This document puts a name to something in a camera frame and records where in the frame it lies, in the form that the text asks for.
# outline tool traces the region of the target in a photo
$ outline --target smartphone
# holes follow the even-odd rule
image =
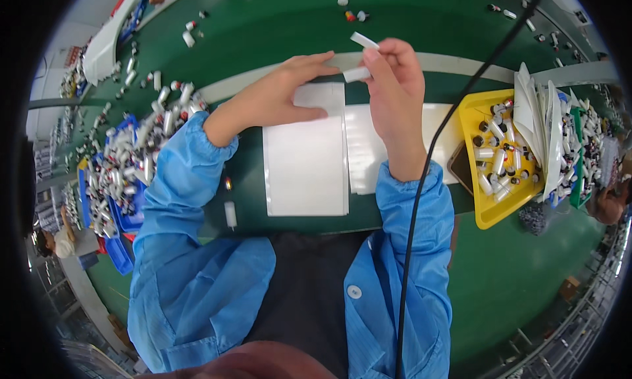
[[[474,196],[474,187],[472,186],[472,173],[470,170],[470,159],[468,150],[463,141],[457,148],[452,157],[447,162],[448,171],[465,187],[465,189]]]

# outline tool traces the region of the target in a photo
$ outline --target green workbench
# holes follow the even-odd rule
[[[153,70],[162,72],[162,84],[172,80],[193,81],[197,88],[256,68],[282,62],[293,55],[334,50],[360,51],[349,40],[353,31],[379,41],[392,36],[411,43],[415,51],[440,53],[484,61],[497,43],[513,26],[514,21],[501,13],[490,12],[487,4],[501,5],[516,12],[522,11],[521,0],[350,0],[353,12],[364,10],[371,15],[365,23],[347,22],[344,9],[336,0],[178,0],[155,16],[138,32],[133,40],[138,43],[136,69],[138,77],[121,100],[115,100],[124,80],[115,84],[111,79],[92,88],[84,99],[85,131],[92,126],[103,105],[110,101],[110,125],[122,121],[122,111],[142,118],[150,111],[151,101],[158,93],[151,88],[141,90],[140,79]],[[209,17],[200,19],[205,10]],[[196,20],[196,44],[187,48],[182,32],[189,20]],[[503,52],[495,64],[517,70],[526,62],[530,72],[555,67],[559,57],[565,64],[575,63],[572,50],[555,53],[548,41],[554,26],[537,14],[532,21],[537,33],[547,36],[539,43],[527,27]],[[560,43],[565,43],[562,36]],[[123,68],[131,56],[131,43],[124,44],[117,54]],[[426,102],[454,103],[469,76],[427,72]],[[336,76],[329,81],[342,81]],[[512,88],[512,84],[481,79],[473,92]],[[346,85],[346,103],[368,103],[368,91],[363,83]],[[104,131],[101,127],[100,141]],[[70,148],[83,142],[75,133]],[[206,221],[200,229],[201,237],[233,234],[225,226],[226,200],[235,202],[239,235],[262,235],[281,230],[308,233],[348,232],[375,229],[381,218],[375,195],[350,194],[350,213],[344,217],[268,217],[265,204],[262,134],[252,128],[241,134],[240,148],[226,163],[225,174],[233,181],[233,190],[220,187],[216,198],[205,208]],[[450,185],[456,213],[473,210],[471,196],[460,185]]]

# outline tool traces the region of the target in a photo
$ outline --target metal rack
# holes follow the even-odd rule
[[[497,379],[572,378],[588,355],[617,296],[618,275],[628,244],[630,220],[616,227],[608,253],[593,271],[588,289],[557,330]]]

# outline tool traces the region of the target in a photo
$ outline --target stack of white paper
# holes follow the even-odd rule
[[[268,216],[344,216],[349,177],[344,84],[305,84],[294,104],[321,107],[328,118],[263,129]]]
[[[423,143],[426,150],[432,137],[452,105],[445,103],[424,103],[422,115]],[[369,105],[350,105],[344,107],[349,158],[349,180],[353,194],[375,194],[380,164],[387,160],[386,147],[375,132],[371,120]],[[448,172],[447,162],[463,141],[462,128],[457,116],[447,123],[439,136],[432,160],[443,168],[443,183],[458,183]]]

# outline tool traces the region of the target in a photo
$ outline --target blue sleeve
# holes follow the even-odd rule
[[[209,116],[198,112],[164,146],[152,184],[145,190],[145,220],[134,240],[134,274],[130,296],[148,275],[200,246],[197,233],[202,206],[217,192],[223,165],[237,150],[237,137],[225,148],[211,145],[202,130]]]
[[[454,207],[450,190],[442,180],[443,169],[431,161],[417,209],[409,281],[428,302],[438,322],[449,328],[452,305],[447,296],[447,265],[451,257]],[[390,238],[395,259],[401,267],[406,257],[408,230],[418,186],[418,181],[402,183],[394,179],[388,161],[381,165],[375,190],[377,206],[382,214],[383,230]]]

